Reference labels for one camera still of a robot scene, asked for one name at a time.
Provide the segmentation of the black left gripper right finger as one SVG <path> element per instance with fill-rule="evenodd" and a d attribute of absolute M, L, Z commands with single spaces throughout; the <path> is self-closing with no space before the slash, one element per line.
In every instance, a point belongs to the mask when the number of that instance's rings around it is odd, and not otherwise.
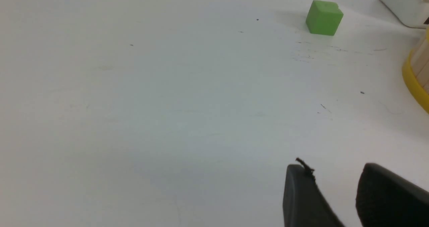
<path fill-rule="evenodd" d="M 429 225 L 428 191 L 376 163 L 364 166 L 355 206 L 364 227 Z"/>

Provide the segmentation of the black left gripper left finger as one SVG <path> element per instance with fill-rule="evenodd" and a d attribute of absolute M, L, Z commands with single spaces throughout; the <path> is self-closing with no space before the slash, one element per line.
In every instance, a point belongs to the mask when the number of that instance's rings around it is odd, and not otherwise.
<path fill-rule="evenodd" d="M 299 157 L 289 164 L 283 194 L 285 227 L 343 227 L 317 186 L 314 169 Z"/>

